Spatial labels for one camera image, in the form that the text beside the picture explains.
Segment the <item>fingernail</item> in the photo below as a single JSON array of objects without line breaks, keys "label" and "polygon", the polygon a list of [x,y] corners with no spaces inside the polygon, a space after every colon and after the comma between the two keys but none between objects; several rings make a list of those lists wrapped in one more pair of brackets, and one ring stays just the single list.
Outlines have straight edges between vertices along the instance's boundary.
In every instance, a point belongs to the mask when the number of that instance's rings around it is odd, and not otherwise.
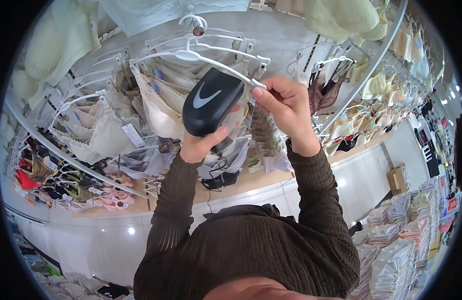
[{"label": "fingernail", "polygon": [[260,98],[263,95],[263,93],[264,93],[264,90],[261,87],[255,87],[252,89],[252,92],[251,92],[252,96],[255,98]]}]

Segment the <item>hand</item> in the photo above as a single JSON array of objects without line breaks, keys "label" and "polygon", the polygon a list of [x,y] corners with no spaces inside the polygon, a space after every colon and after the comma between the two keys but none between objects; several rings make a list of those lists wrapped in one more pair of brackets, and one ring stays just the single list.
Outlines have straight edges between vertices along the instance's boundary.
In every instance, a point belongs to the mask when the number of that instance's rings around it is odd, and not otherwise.
[{"label": "hand", "polygon": [[194,136],[185,130],[180,156],[188,164],[200,163],[228,135],[228,128],[221,126],[214,133],[204,137]]},{"label": "hand", "polygon": [[291,138],[293,152],[303,157],[318,154],[321,144],[312,130],[306,87],[281,76],[261,82],[267,86],[267,90],[255,87],[252,96],[273,115],[276,126]]}]

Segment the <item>poster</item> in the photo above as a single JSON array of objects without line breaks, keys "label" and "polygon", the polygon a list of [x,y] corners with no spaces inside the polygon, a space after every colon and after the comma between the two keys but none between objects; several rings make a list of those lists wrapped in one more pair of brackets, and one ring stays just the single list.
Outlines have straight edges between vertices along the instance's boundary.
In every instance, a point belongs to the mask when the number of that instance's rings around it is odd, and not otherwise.
[{"label": "poster", "polygon": [[446,128],[449,126],[449,123],[448,123],[446,117],[443,117],[443,118],[441,119],[441,124],[443,125],[443,128],[444,128],[444,129],[446,129]]}]

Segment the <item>black barcode scanner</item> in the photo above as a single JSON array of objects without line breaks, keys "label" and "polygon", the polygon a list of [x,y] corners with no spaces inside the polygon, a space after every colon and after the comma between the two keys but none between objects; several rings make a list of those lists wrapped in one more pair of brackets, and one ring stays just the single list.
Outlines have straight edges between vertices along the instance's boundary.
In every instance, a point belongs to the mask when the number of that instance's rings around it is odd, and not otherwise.
[{"label": "black barcode scanner", "polygon": [[[183,105],[183,124],[194,136],[212,134],[221,126],[224,118],[241,98],[244,82],[211,68],[189,93]],[[221,143],[211,148],[220,153],[232,143],[226,137]]]}]

